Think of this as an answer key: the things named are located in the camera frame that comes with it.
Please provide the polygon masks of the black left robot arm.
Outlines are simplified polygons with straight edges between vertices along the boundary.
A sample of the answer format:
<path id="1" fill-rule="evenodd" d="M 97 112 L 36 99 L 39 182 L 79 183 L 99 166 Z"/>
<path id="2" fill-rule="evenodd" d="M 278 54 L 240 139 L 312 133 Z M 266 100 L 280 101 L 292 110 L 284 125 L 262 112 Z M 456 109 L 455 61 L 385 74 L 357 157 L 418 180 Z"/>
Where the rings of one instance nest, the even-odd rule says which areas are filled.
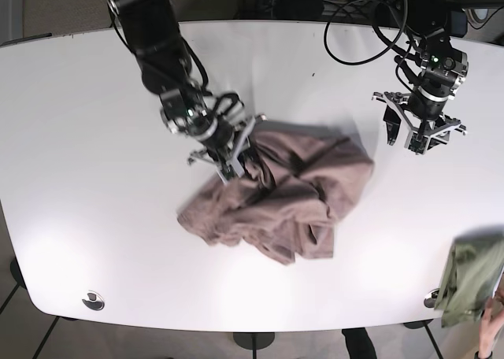
<path id="1" fill-rule="evenodd" d="M 446 0 L 384 0 L 385 8 L 373 11 L 372 28 L 379 39 L 393 50 L 395 73 L 404 74 L 408 93 L 376 92 L 373 98 L 386 104 L 383 120 L 387 143 L 392 146 L 399 129 L 408 130 L 405 148 L 425 154 L 438 145 L 446 145 L 450 134 L 466 133 L 459 119 L 447 116 L 443 109 L 454 99 L 469 72 L 466 53 L 452 47 L 450 37 L 466 23 L 461 10 Z M 379 28 L 379 19 L 390 13 L 391 20 L 405 28 L 406 50 L 387 39 Z"/>

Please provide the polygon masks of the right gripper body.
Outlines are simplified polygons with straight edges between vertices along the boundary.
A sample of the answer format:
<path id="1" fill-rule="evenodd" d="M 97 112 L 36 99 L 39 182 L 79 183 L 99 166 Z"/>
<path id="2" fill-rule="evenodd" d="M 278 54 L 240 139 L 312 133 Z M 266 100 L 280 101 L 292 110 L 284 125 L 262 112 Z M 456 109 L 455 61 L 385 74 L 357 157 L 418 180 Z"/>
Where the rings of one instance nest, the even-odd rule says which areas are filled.
<path id="1" fill-rule="evenodd" d="M 245 162 L 250 158 L 249 136 L 256 125 L 266 120 L 264 114 L 247 115 L 235 92 L 217 96 L 209 108 L 202 96 L 185 98 L 179 91 L 161 94 L 161 118 L 172 133 L 192 138 L 202 145 L 189 154 L 187 163 L 202 161 L 215 165 Z"/>

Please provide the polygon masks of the person's bare hand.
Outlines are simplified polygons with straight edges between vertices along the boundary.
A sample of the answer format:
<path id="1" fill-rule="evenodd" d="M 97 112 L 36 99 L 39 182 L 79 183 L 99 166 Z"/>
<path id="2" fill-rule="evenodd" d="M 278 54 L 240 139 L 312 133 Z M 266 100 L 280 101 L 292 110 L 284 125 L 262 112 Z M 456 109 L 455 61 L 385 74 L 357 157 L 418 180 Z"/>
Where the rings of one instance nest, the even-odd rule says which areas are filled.
<path id="1" fill-rule="evenodd" d="M 484 312 L 480 320 L 479 344 L 475 358 L 492 358 L 495 338 L 503 327 L 503 311 L 492 315 L 494 299 L 489 298 L 485 304 Z"/>

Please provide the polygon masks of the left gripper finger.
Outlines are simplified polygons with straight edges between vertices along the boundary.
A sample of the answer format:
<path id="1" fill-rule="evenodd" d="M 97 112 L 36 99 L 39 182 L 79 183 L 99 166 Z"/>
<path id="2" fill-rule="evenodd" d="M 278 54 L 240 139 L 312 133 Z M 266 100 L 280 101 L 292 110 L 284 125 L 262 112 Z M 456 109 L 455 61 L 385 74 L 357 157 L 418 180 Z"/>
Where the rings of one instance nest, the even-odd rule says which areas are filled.
<path id="1" fill-rule="evenodd" d="M 384 112 L 383 122 L 387 129 L 387 144 L 393 146 L 398 138 L 399 129 L 401 126 L 400 116 L 390 107 L 387 107 Z"/>

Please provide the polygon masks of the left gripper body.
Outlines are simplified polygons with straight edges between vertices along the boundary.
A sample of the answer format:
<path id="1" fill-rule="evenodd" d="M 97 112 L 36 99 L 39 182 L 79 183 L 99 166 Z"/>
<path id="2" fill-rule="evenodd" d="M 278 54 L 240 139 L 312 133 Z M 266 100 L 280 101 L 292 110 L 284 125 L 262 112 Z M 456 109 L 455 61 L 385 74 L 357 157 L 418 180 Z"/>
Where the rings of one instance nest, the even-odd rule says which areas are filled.
<path id="1" fill-rule="evenodd" d="M 403 71 L 408 80 L 403 85 L 409 91 L 376 92 L 372 97 L 400 116 L 401 126 L 408 130 L 407 136 L 412 131 L 428 136 L 431 139 L 429 146 L 446 145 L 454 131 L 466 135 L 466 126 L 459 119 L 446 115 L 443 109 L 466 80 L 467 54 L 453 48 L 444 54 L 431 54 L 425 50 L 417 56 L 421 64 L 418 74 L 407 65 L 408 55 L 395 56 L 395 69 Z"/>

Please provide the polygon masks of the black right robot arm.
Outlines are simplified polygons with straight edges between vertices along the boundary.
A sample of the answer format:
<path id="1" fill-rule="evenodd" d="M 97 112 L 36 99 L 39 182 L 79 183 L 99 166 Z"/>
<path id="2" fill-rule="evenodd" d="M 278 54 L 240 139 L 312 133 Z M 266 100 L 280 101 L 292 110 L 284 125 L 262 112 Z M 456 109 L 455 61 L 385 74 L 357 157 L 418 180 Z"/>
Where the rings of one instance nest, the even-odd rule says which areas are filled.
<path id="1" fill-rule="evenodd" d="M 170 0 L 108 0 L 112 26 L 139 64 L 144 87 L 159 97 L 172 133 L 202 145 L 187 159 L 215 165 L 223 182 L 246 174 L 250 135 L 260 120 L 244 112 L 234 91 L 216 95 L 208 74 L 180 32 Z"/>

